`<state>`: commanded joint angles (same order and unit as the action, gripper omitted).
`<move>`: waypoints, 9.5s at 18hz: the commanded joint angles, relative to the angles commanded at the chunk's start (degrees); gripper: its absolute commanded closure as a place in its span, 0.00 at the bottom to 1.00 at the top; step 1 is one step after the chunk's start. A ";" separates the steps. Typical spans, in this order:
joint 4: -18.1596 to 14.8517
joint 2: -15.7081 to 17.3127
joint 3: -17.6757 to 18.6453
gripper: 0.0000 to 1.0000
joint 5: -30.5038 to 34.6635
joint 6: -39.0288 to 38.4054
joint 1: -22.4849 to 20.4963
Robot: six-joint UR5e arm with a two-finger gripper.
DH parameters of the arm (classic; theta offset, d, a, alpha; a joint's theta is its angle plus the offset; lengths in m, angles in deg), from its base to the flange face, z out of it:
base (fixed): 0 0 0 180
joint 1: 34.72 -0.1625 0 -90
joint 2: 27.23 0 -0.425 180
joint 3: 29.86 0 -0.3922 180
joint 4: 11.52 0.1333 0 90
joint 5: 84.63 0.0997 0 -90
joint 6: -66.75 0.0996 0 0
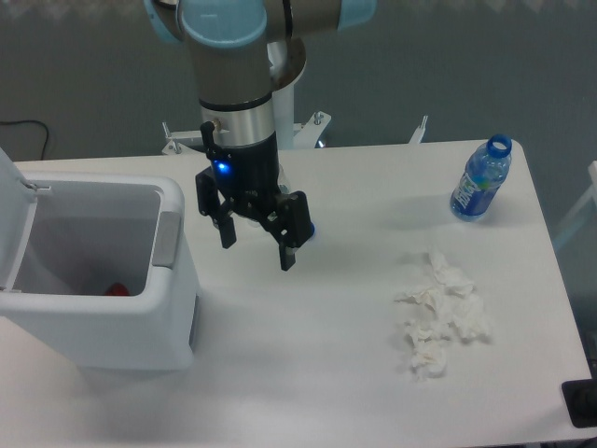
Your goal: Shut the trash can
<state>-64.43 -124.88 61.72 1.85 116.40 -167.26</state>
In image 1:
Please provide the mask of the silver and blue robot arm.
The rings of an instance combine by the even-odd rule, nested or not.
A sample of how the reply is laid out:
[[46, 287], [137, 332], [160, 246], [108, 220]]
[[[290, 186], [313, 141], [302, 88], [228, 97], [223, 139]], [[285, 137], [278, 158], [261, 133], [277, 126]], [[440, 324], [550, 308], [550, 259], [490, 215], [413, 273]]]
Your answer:
[[369, 21], [374, 1], [146, 1], [157, 34], [183, 43], [194, 69], [209, 167], [195, 177], [198, 208], [237, 240], [233, 216], [260, 224], [282, 270], [314, 234], [307, 196], [280, 190], [268, 46]]

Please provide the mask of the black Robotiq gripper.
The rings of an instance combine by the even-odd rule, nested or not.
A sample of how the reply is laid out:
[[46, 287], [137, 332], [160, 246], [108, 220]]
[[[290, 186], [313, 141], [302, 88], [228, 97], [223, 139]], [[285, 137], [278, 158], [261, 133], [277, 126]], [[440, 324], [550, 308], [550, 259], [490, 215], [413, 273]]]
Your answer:
[[201, 125], [210, 166], [195, 176], [198, 209], [219, 231], [223, 248], [237, 241], [231, 212], [258, 222], [277, 242], [280, 267], [296, 263], [296, 251], [312, 237], [312, 221], [303, 191], [282, 193], [278, 187], [276, 134], [248, 146], [222, 147], [215, 125]]

